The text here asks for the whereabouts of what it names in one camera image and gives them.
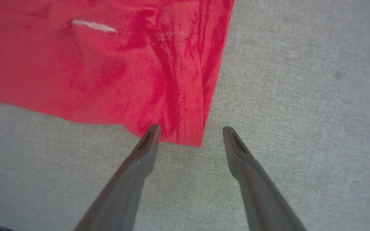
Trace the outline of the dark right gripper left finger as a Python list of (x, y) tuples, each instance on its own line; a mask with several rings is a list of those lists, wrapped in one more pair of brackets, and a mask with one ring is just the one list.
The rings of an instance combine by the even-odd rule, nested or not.
[(160, 143), (155, 124), (142, 136), (75, 227), (76, 231), (132, 231), (145, 179)]

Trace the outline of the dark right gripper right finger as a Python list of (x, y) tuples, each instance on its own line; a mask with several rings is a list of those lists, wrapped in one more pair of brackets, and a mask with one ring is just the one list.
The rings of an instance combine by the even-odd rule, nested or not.
[(235, 129), (224, 127), (223, 139), (230, 172), (240, 185), (249, 230), (306, 230)]

